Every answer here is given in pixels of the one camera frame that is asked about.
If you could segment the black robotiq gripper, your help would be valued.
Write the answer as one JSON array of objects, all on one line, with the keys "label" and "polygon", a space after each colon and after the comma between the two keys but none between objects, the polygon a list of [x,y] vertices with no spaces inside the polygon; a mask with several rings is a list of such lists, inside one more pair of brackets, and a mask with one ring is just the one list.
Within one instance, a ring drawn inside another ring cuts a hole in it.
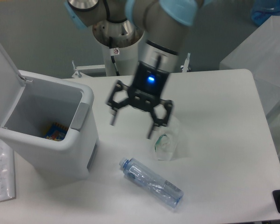
[{"label": "black robotiq gripper", "polygon": [[[117,80],[107,99],[106,104],[110,107],[113,116],[110,124],[114,126],[119,110],[130,105],[150,113],[152,124],[147,139],[151,139],[156,128],[167,127],[174,103],[172,100],[161,99],[161,94],[168,77],[169,72],[139,61],[131,85],[127,86],[122,81]],[[158,105],[164,109],[161,116],[158,116],[155,110]]]}]

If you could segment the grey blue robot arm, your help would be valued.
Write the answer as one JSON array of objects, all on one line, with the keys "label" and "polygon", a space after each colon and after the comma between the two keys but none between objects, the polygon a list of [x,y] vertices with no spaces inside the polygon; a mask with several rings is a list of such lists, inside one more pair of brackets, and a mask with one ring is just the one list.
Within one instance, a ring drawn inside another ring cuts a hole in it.
[{"label": "grey blue robot arm", "polygon": [[174,107],[161,99],[169,75],[174,71],[183,42],[197,11],[206,0],[68,0],[65,7],[82,28],[106,21],[110,25],[130,23],[146,31],[146,39],[133,81],[117,81],[107,104],[114,113],[130,105],[150,113],[152,127],[166,126]]}]

